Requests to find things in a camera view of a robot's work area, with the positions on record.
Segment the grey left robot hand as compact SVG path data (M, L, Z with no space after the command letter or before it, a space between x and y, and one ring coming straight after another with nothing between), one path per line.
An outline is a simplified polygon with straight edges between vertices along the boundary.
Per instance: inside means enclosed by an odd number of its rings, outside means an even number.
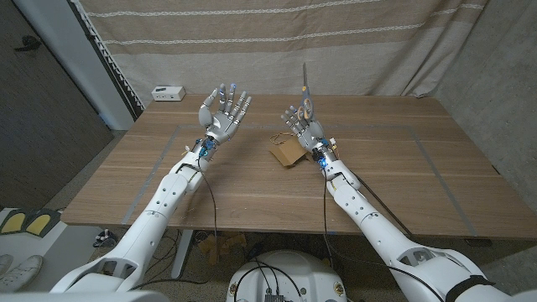
M235 100L236 89L235 83L230 84L229 90L220 84L202 102L198 111L199 123L205 128L206 136L212 137L218 145L233 138L252 101L246 91Z

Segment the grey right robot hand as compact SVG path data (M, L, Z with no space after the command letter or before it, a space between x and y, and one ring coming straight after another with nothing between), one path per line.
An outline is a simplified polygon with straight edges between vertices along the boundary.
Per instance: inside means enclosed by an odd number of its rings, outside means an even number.
M280 117L313 160L322 162L323 165L336 161L336 155L330 149L321 124L315 119L306 119L304 109L291 106Z

